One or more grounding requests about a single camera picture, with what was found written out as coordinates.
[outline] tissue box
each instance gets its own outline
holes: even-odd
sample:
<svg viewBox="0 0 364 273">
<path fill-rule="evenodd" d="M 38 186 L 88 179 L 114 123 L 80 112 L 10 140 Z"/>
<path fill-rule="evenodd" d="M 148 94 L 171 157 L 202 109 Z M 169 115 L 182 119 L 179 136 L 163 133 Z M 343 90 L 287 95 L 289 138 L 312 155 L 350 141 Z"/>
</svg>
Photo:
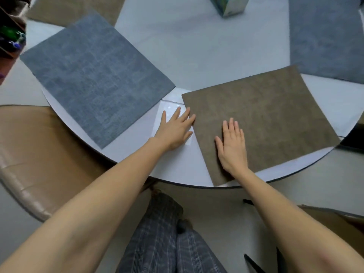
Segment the tissue box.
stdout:
<svg viewBox="0 0 364 273">
<path fill-rule="evenodd" d="M 213 0 L 223 17 L 243 12 L 249 0 Z"/>
</svg>

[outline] round white table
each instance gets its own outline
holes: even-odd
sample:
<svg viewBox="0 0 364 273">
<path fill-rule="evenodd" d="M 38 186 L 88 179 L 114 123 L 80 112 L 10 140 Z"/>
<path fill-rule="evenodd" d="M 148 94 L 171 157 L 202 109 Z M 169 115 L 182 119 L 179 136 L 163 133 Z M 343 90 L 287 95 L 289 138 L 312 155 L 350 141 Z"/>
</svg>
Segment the round white table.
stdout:
<svg viewBox="0 0 364 273">
<path fill-rule="evenodd" d="M 180 94 L 289 65 L 288 0 L 250 0 L 243 14 L 221 18 L 210 0 L 126 0 L 115 26 L 168 76 L 175 88 L 124 133 L 100 149 L 43 88 L 63 122 L 90 147 L 119 162 L 155 132 L 163 109 L 183 106 Z M 29 21 L 27 49 L 61 30 Z M 346 136 L 364 110 L 364 85 L 302 75 L 338 136 Z M 283 178 L 315 163 L 325 148 L 257 173 L 264 181 Z M 165 154 L 151 176 L 186 186 L 213 187 L 196 137 Z M 222 187 L 238 186 L 231 181 Z"/>
</svg>

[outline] hand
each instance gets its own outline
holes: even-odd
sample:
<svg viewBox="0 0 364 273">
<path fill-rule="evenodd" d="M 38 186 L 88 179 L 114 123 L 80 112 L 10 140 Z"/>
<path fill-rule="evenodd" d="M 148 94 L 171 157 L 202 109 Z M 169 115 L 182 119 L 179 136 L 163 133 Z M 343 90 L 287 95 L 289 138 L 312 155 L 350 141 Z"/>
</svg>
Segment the hand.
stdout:
<svg viewBox="0 0 364 273">
<path fill-rule="evenodd" d="M 162 113 L 161 125 L 159 126 L 155 138 L 165 146 L 166 150 L 174 150 L 180 145 L 182 145 L 191 135 L 192 131 L 188 131 L 196 115 L 193 114 L 192 117 L 188 119 L 190 114 L 190 108 L 188 107 L 186 111 L 180 116 L 181 108 L 178 107 L 173 114 L 169 122 L 166 122 L 166 111 Z"/>
<path fill-rule="evenodd" d="M 229 126 L 226 121 L 222 123 L 222 131 L 224 143 L 219 137 L 215 137 L 217 153 L 222 167 L 238 179 L 242 171 L 249 170 L 244 132 L 243 129 L 239 129 L 238 122 L 234 122 L 233 118 L 230 118 Z"/>
</svg>

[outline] gray plaid trousers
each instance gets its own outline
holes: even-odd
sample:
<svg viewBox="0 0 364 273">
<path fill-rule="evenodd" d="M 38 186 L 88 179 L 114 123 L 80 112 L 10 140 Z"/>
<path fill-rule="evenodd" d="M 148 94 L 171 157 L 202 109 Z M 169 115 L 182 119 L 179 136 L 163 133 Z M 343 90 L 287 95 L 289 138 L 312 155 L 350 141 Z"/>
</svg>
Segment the gray plaid trousers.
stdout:
<svg viewBox="0 0 364 273">
<path fill-rule="evenodd" d="M 152 196 L 116 273 L 226 273 L 203 238 L 180 220 L 182 207 Z"/>
</svg>

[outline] finger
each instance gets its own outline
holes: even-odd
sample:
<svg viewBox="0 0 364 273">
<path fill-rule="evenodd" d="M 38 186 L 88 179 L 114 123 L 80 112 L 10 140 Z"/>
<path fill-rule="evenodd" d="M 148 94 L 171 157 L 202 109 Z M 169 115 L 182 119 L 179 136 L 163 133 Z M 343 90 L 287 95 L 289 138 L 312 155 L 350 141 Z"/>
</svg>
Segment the finger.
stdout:
<svg viewBox="0 0 364 273">
<path fill-rule="evenodd" d="M 189 132 L 187 132 L 187 133 L 184 135 L 184 137 L 183 137 L 183 141 L 184 141 L 184 142 L 185 142 L 185 141 L 187 141 L 187 140 L 188 140 L 188 138 L 192 136 L 192 134 L 193 134 L 193 131 L 189 131 Z"/>
<path fill-rule="evenodd" d="M 240 138 L 240 128 L 239 128 L 239 123 L 237 121 L 234 122 L 234 130 L 236 138 Z"/>
<path fill-rule="evenodd" d="M 172 115 L 171 120 L 176 120 L 178 119 L 178 117 L 180 116 L 180 111 L 181 111 L 181 108 L 180 106 L 177 107 L 176 111 L 174 112 L 174 114 Z"/>
<path fill-rule="evenodd" d="M 240 137 L 241 137 L 241 141 L 243 142 L 243 144 L 245 144 L 245 136 L 244 136 L 243 129 L 240 129 Z"/>
<path fill-rule="evenodd" d="M 187 118 L 188 118 L 188 115 L 190 114 L 190 108 L 189 107 L 187 107 L 186 108 L 186 111 L 182 114 L 182 116 L 181 117 L 179 117 L 179 121 L 181 122 L 181 123 L 183 123 L 185 120 L 187 120 Z"/>
<path fill-rule="evenodd" d="M 186 130 L 191 128 L 195 119 L 196 119 L 196 115 L 193 114 L 189 119 L 184 121 L 184 124 L 186 125 Z"/>
<path fill-rule="evenodd" d="M 215 137 L 216 147 L 217 147 L 217 154 L 223 155 L 224 154 L 224 144 L 222 143 L 220 137 Z"/>
<path fill-rule="evenodd" d="M 231 138 L 236 139 L 235 130 L 234 130 L 234 119 L 233 118 L 230 118 L 230 121 L 229 121 L 229 131 L 230 131 Z"/>
<path fill-rule="evenodd" d="M 230 136 L 230 132 L 229 132 L 229 128 L 227 127 L 227 121 L 223 121 L 222 122 L 222 133 L 224 134 L 224 142 L 226 140 L 230 140 L 231 136 Z"/>
<path fill-rule="evenodd" d="M 161 118 L 161 124 L 166 123 L 166 111 L 163 111 L 162 118 Z"/>
</svg>

